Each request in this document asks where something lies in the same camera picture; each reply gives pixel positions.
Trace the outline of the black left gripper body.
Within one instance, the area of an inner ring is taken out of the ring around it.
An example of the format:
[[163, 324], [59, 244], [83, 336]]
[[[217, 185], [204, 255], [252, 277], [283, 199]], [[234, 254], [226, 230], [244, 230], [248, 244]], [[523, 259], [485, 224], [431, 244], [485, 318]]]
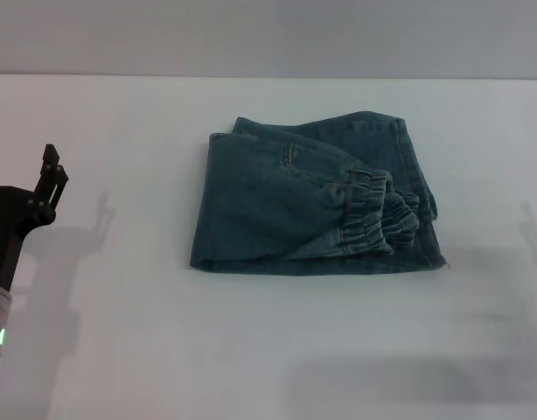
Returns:
[[52, 224], [57, 199], [13, 186], [0, 186], [0, 288], [10, 291], [26, 236]]

